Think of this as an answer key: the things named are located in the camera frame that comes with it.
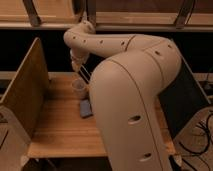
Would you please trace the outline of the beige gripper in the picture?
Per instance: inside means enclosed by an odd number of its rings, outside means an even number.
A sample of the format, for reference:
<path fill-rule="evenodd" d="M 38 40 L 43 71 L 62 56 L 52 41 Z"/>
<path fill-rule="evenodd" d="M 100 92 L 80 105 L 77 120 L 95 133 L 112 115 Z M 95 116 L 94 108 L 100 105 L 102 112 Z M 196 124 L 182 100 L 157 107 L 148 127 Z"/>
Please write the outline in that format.
<path fill-rule="evenodd" d="M 81 50 L 71 50 L 70 55 L 73 63 L 73 71 L 76 73 L 80 72 L 82 64 L 85 64 L 89 58 L 89 53 Z"/>

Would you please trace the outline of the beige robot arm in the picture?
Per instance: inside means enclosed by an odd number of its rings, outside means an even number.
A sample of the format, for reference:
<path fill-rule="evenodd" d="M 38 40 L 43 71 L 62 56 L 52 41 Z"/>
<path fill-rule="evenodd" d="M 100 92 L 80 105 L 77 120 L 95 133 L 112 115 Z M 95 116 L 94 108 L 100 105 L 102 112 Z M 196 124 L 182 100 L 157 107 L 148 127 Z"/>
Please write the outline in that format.
<path fill-rule="evenodd" d="M 181 54 L 169 39 L 141 34 L 95 34 L 84 21 L 64 34 L 76 66 L 90 53 L 89 95 L 113 171 L 172 171 L 155 114 L 156 96 L 178 75 Z"/>

